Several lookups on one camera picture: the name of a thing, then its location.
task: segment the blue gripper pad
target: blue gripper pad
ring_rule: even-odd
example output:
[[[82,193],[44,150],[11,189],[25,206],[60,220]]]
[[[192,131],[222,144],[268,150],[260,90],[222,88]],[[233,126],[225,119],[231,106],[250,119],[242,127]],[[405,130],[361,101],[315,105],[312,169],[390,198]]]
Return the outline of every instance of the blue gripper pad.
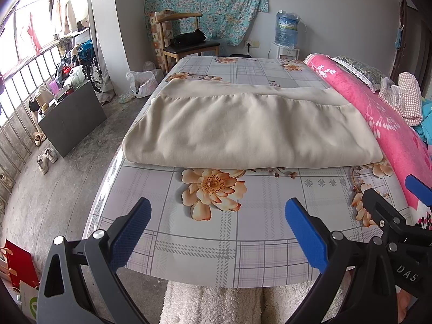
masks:
[[[327,245],[316,232],[307,212],[296,198],[287,201],[285,218],[310,265],[324,273],[328,263]]]
[[[123,228],[120,235],[117,236],[115,242],[111,245],[112,259],[110,267],[113,272],[118,268],[126,266],[127,261],[132,254],[135,246],[143,235],[149,220],[152,216],[152,207],[150,201],[142,199],[139,207],[131,216]]]
[[[432,190],[413,175],[405,178],[405,187],[426,206],[432,206]]]

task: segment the red and white checkered fabric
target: red and white checkered fabric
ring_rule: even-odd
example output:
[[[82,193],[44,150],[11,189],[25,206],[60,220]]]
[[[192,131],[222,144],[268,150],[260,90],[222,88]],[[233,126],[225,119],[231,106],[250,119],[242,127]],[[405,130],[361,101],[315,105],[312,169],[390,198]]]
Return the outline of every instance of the red and white checkered fabric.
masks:
[[[398,112],[409,126],[422,122],[422,93],[417,79],[411,73],[399,74],[399,86],[390,86],[389,82],[382,79],[378,96]]]

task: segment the flower center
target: flower center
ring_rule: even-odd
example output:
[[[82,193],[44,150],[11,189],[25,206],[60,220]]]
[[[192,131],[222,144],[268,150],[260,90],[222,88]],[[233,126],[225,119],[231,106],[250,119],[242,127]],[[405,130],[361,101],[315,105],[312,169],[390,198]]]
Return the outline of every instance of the flower center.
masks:
[[[210,175],[202,181],[202,189],[207,193],[216,193],[223,188],[223,180],[215,175]]]

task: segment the floral tablecloth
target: floral tablecloth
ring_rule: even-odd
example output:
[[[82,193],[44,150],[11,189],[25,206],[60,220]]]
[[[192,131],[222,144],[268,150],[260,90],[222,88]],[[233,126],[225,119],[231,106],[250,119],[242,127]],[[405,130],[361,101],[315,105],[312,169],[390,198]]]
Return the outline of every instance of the floral tablecloth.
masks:
[[[171,70],[137,119],[176,77],[330,87],[299,61],[189,56]],[[331,231],[367,242],[381,233],[361,202],[368,188],[388,199],[410,223],[400,184],[385,159],[364,167],[229,171],[137,164],[127,161],[119,149],[96,195],[83,237],[107,229],[140,197],[146,197],[152,218],[127,268],[205,286],[295,284],[315,279],[319,271],[310,267],[285,221],[286,201],[296,197]]]

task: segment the folded beige garment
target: folded beige garment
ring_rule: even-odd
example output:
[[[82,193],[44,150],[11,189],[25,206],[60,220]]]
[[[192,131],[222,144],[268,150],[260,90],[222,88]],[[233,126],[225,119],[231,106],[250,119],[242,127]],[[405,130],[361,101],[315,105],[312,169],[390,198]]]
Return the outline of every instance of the folded beige garment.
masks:
[[[170,167],[325,168],[382,160],[359,111],[333,88],[172,80],[129,130],[132,162]]]

